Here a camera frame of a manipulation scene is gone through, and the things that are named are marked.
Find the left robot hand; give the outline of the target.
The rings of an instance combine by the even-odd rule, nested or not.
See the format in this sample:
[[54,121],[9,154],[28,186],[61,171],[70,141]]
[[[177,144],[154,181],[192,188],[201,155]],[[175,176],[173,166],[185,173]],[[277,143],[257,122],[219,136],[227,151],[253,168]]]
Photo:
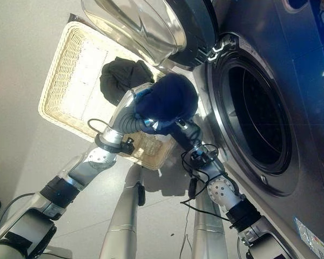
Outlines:
[[152,83],[144,83],[128,90],[117,105],[109,125],[99,136],[102,142],[118,145],[124,134],[147,129],[145,119],[136,115],[136,104],[152,91]]

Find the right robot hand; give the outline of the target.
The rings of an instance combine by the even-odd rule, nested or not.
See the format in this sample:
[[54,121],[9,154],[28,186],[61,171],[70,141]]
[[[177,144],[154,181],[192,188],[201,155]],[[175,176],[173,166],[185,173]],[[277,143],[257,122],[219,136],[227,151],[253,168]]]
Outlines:
[[175,124],[173,137],[185,151],[190,151],[201,145],[203,133],[195,122],[179,119]]

